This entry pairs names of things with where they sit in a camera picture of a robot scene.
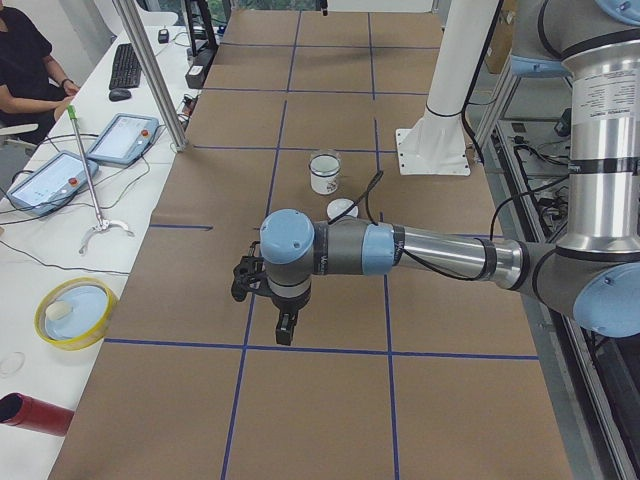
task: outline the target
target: red cylinder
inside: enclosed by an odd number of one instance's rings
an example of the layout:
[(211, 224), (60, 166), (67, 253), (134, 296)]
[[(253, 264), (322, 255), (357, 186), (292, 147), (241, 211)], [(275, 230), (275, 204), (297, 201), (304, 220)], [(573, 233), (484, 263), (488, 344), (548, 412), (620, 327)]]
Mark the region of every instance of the red cylinder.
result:
[(21, 393), (0, 400), (0, 424), (64, 437), (73, 411)]

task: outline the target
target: black mouse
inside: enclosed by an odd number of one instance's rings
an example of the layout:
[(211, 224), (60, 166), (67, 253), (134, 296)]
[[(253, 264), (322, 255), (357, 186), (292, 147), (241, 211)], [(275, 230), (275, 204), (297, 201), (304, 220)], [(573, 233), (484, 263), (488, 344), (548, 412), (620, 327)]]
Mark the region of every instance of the black mouse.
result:
[(131, 92), (126, 88), (114, 88), (109, 92), (109, 100), (112, 102), (119, 102), (128, 98), (131, 98)]

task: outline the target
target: white table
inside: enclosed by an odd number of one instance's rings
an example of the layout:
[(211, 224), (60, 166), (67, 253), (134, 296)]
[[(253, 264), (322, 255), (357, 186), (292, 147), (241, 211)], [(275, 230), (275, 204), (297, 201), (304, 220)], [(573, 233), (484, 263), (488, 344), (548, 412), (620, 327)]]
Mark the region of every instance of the white table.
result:
[[(160, 27), (147, 29), (164, 75), (168, 90), (176, 108), (183, 95), (195, 96), (184, 79), (188, 69), (185, 35), (178, 35), (183, 28), (171, 27), (171, 42), (157, 43)], [(128, 41), (121, 34), (107, 51), (95, 70), (82, 86), (73, 101), (82, 133), (99, 134), (117, 113), (134, 113), (157, 117), (164, 123), (148, 87), (144, 75), (139, 88), (132, 89), (132, 98), (122, 102), (108, 100), (108, 84), (116, 45)], [(110, 205), (126, 185), (145, 172), (149, 173), (135, 183), (122, 200), (106, 210), (108, 219), (122, 220), (129, 224), (135, 237), (127, 236), (120, 229), (112, 229), (94, 236), (88, 253), (79, 255), (78, 248), (85, 232), (97, 224), (92, 207), (68, 206), (41, 220), (6, 226), (1, 240), (25, 250), (46, 263), (64, 266), (87, 267), (129, 272), (149, 225), (149, 218), (171, 169), (175, 151), (169, 133), (164, 132), (157, 143), (145, 155), (148, 161), (138, 161), (113, 178), (96, 187), (101, 205)], [(63, 116), (50, 136), (73, 133), (67, 115)], [(85, 147), (92, 140), (85, 141)], [(77, 152), (75, 140), (58, 143), (58, 148)], [(51, 145), (43, 145), (28, 163), (35, 169), (55, 154)], [(94, 178), (99, 181), (119, 171), (117, 168), (100, 167)], [(71, 203), (91, 203), (88, 192), (78, 195)], [(6, 199), (0, 202), (0, 211), (12, 207)], [(25, 213), (0, 215), (0, 223), (29, 218)], [(81, 276), (98, 278), (118, 296), (122, 293), (127, 277), (123, 275), (83, 273), (45, 268), (22, 254), (0, 245), (0, 359), (12, 352), (26, 355), (24, 366), (9, 378), (0, 378), (0, 397), (20, 392), (75, 410), (93, 367), (100, 344), (77, 352), (59, 350), (41, 340), (33, 326), (36, 308), (44, 295), (60, 283)], [(15, 427), (0, 426), (0, 478), (37, 480), (46, 478), (62, 446), (63, 438), (31, 432)]]

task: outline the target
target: cardboard box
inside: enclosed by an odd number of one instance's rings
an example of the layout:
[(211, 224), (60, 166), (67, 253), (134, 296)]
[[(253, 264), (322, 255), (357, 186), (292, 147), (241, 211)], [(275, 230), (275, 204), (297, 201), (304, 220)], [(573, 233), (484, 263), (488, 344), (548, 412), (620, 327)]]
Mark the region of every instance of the cardboard box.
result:
[(485, 57), (485, 63), (487, 64), (489, 73), (500, 73), (511, 51), (513, 30), (516, 21), (516, 6), (516, 0), (506, 0), (502, 6), (500, 18), (493, 32), (491, 44)]

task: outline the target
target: robotic arm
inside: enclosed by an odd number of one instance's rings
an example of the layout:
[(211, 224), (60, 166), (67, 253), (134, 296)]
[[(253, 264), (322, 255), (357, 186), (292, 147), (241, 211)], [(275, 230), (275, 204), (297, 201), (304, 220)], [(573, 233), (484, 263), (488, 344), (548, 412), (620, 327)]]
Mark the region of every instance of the robotic arm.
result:
[(640, 2), (527, 0), (521, 6), (516, 57), (526, 60), (529, 73), (548, 72), (559, 58), (573, 74), (567, 233), (556, 245), (494, 243), (275, 212), (260, 230), (262, 256), (253, 245), (234, 270), (232, 294), (238, 301), (248, 292), (271, 297), (280, 310), (278, 343), (291, 344), (311, 275), (384, 275), (394, 266), (492, 281), (601, 335), (640, 333)]

